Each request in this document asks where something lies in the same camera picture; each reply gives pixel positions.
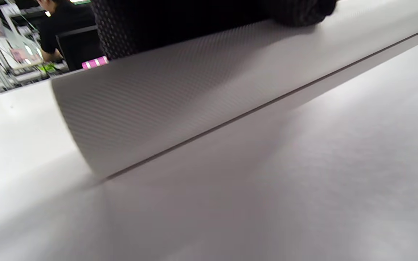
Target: black mesh object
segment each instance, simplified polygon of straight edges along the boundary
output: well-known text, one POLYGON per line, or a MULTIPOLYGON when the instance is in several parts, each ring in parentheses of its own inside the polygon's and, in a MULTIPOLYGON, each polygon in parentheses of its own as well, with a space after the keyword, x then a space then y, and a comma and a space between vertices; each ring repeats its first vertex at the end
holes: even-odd
POLYGON ((336 0, 92 0, 109 59, 272 17, 289 26, 321 22, 336 0))
POLYGON ((322 22, 335 10, 337 0, 262 0, 275 21, 288 26, 310 26, 322 22))

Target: black shirt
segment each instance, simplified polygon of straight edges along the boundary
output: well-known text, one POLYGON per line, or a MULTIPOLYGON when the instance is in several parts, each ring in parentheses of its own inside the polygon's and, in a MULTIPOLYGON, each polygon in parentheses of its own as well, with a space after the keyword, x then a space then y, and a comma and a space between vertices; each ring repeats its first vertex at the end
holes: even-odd
POLYGON ((70 1, 63 1, 56 7, 56 12, 38 27, 41 49, 52 54, 56 49, 60 50, 56 35, 92 25, 96 23, 89 6, 74 5, 70 1))

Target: monitor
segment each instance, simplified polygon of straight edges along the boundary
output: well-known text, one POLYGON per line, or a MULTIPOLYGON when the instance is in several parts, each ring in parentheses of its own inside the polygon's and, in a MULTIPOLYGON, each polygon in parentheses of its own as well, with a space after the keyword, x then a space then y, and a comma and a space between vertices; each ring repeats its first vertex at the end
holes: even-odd
POLYGON ((96 25, 61 33, 56 38, 70 71, 82 69, 82 63, 104 55, 96 25))

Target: green object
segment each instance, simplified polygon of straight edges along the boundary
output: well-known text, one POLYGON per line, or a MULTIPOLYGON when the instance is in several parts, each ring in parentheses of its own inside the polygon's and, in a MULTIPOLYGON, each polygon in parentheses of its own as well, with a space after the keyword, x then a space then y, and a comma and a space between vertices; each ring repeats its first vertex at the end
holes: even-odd
POLYGON ((74 5, 81 5, 81 4, 86 4, 86 3, 91 3, 91 0, 73 2, 74 5))
POLYGON ((46 64, 46 65, 40 65, 40 66, 38 66, 38 69, 40 70, 40 71, 43 71, 43 72, 47 72, 47 73, 50 73, 50 72, 55 72, 56 71, 56 67, 54 66, 54 64, 53 63, 49 63, 49 64, 46 64))

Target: white roll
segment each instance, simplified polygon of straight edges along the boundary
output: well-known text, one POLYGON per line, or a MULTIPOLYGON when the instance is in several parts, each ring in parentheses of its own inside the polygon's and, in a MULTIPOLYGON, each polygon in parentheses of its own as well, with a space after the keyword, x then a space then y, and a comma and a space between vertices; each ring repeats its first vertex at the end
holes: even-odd
POLYGON ((53 79, 106 177, 418 33, 418 0, 342 0, 315 28, 264 21, 53 79))

